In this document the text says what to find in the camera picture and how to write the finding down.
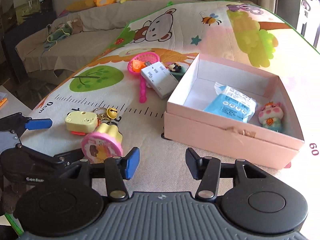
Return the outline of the beige sofa cover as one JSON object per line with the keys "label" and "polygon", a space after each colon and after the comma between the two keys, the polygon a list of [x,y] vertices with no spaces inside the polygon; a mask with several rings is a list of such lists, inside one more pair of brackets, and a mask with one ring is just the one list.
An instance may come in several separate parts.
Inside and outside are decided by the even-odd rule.
{"label": "beige sofa cover", "polygon": [[[170,1],[127,1],[70,13],[23,39],[15,49],[29,77],[58,84],[102,53],[129,22],[163,9]],[[83,31],[45,50],[49,31],[76,18]]]}

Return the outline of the pink lid yellow cup toy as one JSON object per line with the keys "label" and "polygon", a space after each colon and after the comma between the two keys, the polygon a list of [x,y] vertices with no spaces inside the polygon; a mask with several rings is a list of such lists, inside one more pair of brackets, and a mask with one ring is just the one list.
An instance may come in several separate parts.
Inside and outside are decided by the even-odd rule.
{"label": "pink lid yellow cup toy", "polygon": [[110,157],[122,157],[123,135],[116,124],[100,123],[94,132],[81,142],[82,152],[91,164],[103,163]]}

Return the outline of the gold bell keychain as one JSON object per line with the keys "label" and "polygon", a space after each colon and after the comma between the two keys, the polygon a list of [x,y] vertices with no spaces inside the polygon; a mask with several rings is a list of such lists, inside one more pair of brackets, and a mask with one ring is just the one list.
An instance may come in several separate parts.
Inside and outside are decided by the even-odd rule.
{"label": "gold bell keychain", "polygon": [[93,110],[93,113],[97,115],[98,123],[106,123],[109,125],[117,125],[121,121],[121,116],[118,115],[118,110],[109,107],[99,107]]}

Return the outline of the white grey rectangular box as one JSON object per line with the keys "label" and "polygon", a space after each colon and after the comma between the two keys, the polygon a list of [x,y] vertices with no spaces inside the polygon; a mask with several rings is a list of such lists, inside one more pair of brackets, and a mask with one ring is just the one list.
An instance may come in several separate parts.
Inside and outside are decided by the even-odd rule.
{"label": "white grey rectangular box", "polygon": [[170,96],[178,85],[178,80],[159,61],[143,68],[141,75],[161,99]]}

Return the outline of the black haired doll figurine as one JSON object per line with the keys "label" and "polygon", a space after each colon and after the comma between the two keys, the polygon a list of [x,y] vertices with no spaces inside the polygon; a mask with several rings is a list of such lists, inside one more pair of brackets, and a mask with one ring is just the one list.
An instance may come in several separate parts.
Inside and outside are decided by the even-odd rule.
{"label": "black haired doll figurine", "polygon": [[172,73],[184,74],[184,68],[177,63],[171,63],[167,66],[168,70]]}

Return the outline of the pink toy net scoop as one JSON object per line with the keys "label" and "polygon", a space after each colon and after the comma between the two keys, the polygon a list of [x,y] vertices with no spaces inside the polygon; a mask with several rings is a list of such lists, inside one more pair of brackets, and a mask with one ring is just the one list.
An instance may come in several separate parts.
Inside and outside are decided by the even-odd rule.
{"label": "pink toy net scoop", "polygon": [[159,61],[159,56],[151,51],[137,54],[134,56],[127,65],[127,70],[135,76],[139,76],[139,102],[145,103],[147,101],[146,97],[146,80],[142,77],[142,69],[150,66],[153,63]]}

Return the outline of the yellow cat face toy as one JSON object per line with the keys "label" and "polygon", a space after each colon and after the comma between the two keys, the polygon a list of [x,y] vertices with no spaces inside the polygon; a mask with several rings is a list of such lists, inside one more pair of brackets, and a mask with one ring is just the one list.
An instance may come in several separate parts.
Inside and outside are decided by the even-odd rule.
{"label": "yellow cat face toy", "polygon": [[73,111],[65,117],[66,129],[73,134],[86,135],[98,125],[98,117],[93,112]]}

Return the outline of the pink cardboard box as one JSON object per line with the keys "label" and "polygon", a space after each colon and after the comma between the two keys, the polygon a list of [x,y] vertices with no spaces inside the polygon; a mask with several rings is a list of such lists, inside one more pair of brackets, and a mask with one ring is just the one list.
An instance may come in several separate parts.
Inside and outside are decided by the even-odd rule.
{"label": "pink cardboard box", "polygon": [[197,55],[171,94],[164,136],[278,170],[304,145],[279,76],[205,54]]}

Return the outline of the blue face mask packet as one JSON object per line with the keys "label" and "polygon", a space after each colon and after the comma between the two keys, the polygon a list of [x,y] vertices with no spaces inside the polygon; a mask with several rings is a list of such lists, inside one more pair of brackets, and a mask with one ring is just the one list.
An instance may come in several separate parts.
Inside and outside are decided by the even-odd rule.
{"label": "blue face mask packet", "polygon": [[204,109],[205,112],[248,123],[255,114],[257,103],[242,92],[221,83],[214,85],[217,97]]}

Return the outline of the yellow banana plush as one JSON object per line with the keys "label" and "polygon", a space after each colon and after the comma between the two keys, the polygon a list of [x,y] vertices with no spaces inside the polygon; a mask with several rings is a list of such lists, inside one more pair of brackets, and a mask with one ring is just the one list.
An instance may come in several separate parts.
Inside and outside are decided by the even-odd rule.
{"label": "yellow banana plush", "polygon": [[95,0],[80,0],[72,3],[66,8],[68,12],[77,12],[96,7]]}

